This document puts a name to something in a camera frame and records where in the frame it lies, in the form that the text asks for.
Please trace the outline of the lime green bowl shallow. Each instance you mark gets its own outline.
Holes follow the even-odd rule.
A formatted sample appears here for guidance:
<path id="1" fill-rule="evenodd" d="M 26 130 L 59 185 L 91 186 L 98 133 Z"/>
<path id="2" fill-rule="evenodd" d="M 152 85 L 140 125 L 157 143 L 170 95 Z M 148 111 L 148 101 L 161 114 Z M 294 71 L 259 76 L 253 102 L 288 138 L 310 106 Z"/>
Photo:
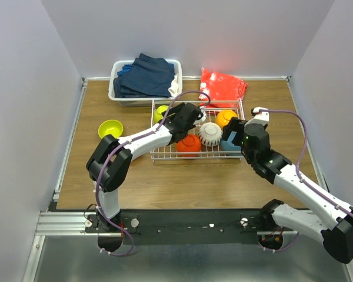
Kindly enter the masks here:
<path id="1" fill-rule="evenodd" d="M 106 120 L 98 128 L 98 136 L 102 139 L 106 135 L 112 135 L 115 138 L 120 137 L 124 132 L 123 124 L 115 119 Z"/>

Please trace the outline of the lime green bowl tall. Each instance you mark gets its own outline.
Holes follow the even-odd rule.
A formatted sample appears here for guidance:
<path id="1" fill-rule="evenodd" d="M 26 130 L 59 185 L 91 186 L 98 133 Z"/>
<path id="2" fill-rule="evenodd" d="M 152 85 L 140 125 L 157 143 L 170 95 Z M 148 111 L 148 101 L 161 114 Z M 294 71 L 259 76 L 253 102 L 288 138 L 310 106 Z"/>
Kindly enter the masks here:
<path id="1" fill-rule="evenodd" d="M 154 110 L 153 123 L 156 124 L 156 123 L 160 122 L 164 117 L 163 113 L 166 112 L 167 110 L 168 110 L 168 105 L 158 106 Z"/>

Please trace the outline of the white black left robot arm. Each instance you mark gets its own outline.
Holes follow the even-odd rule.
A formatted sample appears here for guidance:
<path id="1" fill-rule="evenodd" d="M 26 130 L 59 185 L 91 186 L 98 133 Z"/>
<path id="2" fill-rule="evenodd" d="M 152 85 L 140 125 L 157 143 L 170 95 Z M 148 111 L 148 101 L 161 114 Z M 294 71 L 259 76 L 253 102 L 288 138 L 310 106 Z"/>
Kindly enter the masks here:
<path id="1" fill-rule="evenodd" d="M 207 117 L 204 105 L 192 103 L 180 103 L 162 115 L 158 123 L 134 135 L 105 136 L 89 158 L 86 169 L 95 185 L 96 228 L 112 232 L 118 227 L 118 188 L 131 162 L 154 149 L 180 142 Z"/>

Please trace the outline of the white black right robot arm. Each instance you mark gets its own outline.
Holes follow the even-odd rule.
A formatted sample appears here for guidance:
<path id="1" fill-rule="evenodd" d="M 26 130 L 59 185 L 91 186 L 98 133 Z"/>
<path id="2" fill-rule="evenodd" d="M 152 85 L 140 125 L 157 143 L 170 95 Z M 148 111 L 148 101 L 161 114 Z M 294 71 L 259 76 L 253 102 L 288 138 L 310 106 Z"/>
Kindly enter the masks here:
<path id="1" fill-rule="evenodd" d="M 266 128 L 265 121 L 247 122 L 233 117 L 224 126 L 222 138 L 227 140 L 235 133 L 232 143 L 241 147 L 242 155 L 254 172 L 291 193 L 310 212 L 272 200 L 262 208 L 260 226 L 265 230 L 276 226 L 293 229 L 321 243 L 338 262 L 350 263 L 353 260 L 353 205 L 324 190 L 298 172 L 288 158 L 271 149 Z"/>

